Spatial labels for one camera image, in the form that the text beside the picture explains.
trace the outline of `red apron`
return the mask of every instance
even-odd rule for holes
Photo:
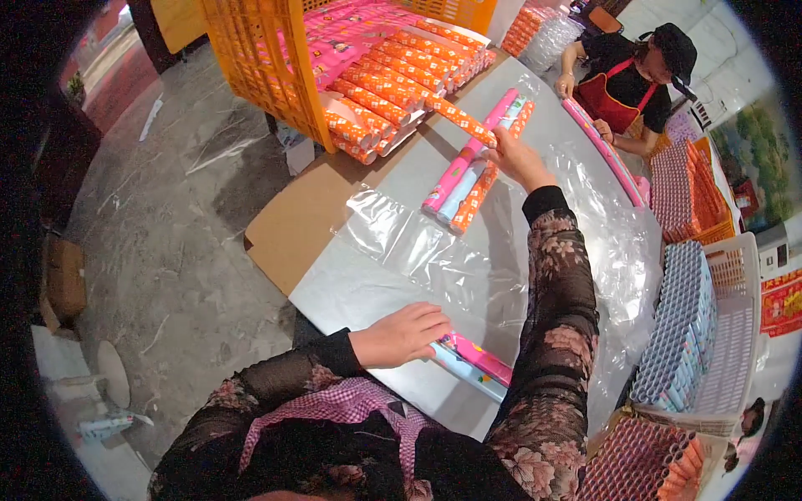
[[[625,70],[632,63],[634,58],[627,59],[612,67],[607,73],[599,73],[587,82],[580,83],[573,90],[573,98],[585,108],[588,115],[594,120],[602,119],[607,122],[616,134],[623,134],[632,125],[657,90],[657,84],[652,83],[636,108],[621,104],[607,94],[607,79]]]

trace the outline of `red poster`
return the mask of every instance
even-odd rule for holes
[[[760,332],[776,337],[802,329],[802,270],[765,281],[761,289]]]

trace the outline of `white plastic crate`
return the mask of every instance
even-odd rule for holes
[[[757,243],[744,233],[703,247],[713,276],[719,323],[713,361],[702,376],[691,412],[634,404],[649,419],[728,438],[747,405],[760,333]]]

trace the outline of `pink gingham apron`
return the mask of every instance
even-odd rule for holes
[[[403,417],[388,404],[399,399],[390,395],[375,383],[365,378],[348,378],[325,390],[317,391],[295,398],[271,413],[253,420],[245,437],[245,446],[240,457],[239,473],[248,467],[253,451],[259,442],[259,435],[266,426],[276,424],[289,418],[325,419],[328,421],[351,424],[363,422],[368,414],[378,410],[390,423],[399,437],[399,458],[403,473],[404,487],[407,493],[415,480],[415,442],[420,431],[431,423],[415,408],[405,406]]]

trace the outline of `black floral top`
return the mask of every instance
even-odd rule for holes
[[[369,377],[344,329],[259,362],[214,390],[153,472],[163,499],[248,499],[292,491],[328,499],[575,499],[585,465],[587,390],[598,316],[585,243],[559,188],[524,203],[529,311],[506,398],[484,442],[423,428],[405,492],[399,441],[377,411],[359,423],[290,418],[263,430],[238,465],[254,419],[352,377]],[[393,409],[403,415],[407,404]]]

